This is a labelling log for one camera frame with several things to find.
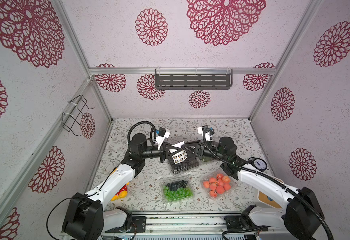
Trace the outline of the white sticker label sheet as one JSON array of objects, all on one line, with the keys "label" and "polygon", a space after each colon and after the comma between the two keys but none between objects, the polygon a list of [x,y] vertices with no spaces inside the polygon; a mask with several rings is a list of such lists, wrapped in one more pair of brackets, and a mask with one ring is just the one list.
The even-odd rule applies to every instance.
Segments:
[{"label": "white sticker label sheet", "polygon": [[187,153],[185,151],[183,151],[181,149],[181,154],[178,155],[178,157],[179,157],[178,159],[175,159],[175,158],[172,159],[175,165],[183,163],[188,158],[188,155],[187,155]]}]

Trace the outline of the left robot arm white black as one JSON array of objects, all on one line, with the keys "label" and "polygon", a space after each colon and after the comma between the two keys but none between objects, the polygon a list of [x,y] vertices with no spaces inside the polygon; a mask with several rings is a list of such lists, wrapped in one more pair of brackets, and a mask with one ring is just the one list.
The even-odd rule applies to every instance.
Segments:
[{"label": "left robot arm white black", "polygon": [[75,240],[96,240],[104,232],[130,230],[131,213],[122,208],[107,212],[104,209],[142,171],[146,158],[165,157],[167,153],[181,150],[184,145],[184,142],[164,145],[164,139],[159,136],[153,145],[148,146],[146,135],[135,134],[129,141],[124,159],[106,180],[87,193],[76,193],[69,199],[62,231]]}]

